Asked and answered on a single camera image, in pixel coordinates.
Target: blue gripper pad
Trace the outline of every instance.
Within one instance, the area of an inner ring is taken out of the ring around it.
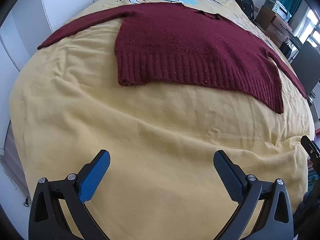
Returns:
[[[105,151],[80,185],[79,199],[82,204],[93,197],[94,192],[98,188],[99,183],[109,166],[110,154],[108,151]]]
[[[233,201],[241,203],[244,198],[242,183],[235,175],[227,161],[222,157],[220,152],[216,152],[214,154],[213,165],[216,168],[223,185],[226,187],[230,198]]]

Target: bed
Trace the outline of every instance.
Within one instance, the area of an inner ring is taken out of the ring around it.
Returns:
[[[290,66],[235,0],[99,0],[75,18],[143,2],[219,13]],[[121,87],[114,54],[121,22],[41,49],[20,72],[10,114],[31,196],[40,177],[63,179],[106,149],[110,168],[86,206],[111,239],[212,239],[237,206],[212,165],[214,152],[223,149],[246,174],[282,178],[295,211],[308,184],[300,138],[314,138],[314,126],[307,101],[287,76],[279,70],[283,114],[239,92],[162,82]],[[257,208],[253,217],[258,214]]]

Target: black chair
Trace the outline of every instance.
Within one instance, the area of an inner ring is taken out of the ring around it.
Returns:
[[[291,66],[309,95],[320,80],[320,53],[306,41]]]

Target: sweater sleeve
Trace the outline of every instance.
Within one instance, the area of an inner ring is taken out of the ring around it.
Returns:
[[[72,22],[62,26],[54,33],[52,33],[39,47],[38,49],[46,48],[65,37],[74,35],[80,31],[83,31],[93,25],[97,25],[106,21],[110,21],[119,17],[126,17],[132,15],[135,11],[132,6],[134,5],[123,5],[103,11],[94,12],[87,14]]]
[[[297,76],[289,69],[286,63],[284,63],[280,58],[278,58],[274,53],[268,52],[268,56],[271,57],[274,62],[277,64],[277,67],[282,70],[282,72],[291,80],[291,82],[296,86],[299,90],[300,94],[304,98],[308,98],[306,92],[304,90],[303,85],[301,84],[300,80]]]

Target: printer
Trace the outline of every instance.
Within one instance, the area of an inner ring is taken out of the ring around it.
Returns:
[[[285,22],[291,17],[289,11],[277,0],[266,0],[264,6],[268,7],[269,9],[273,10],[276,14],[278,14]]]

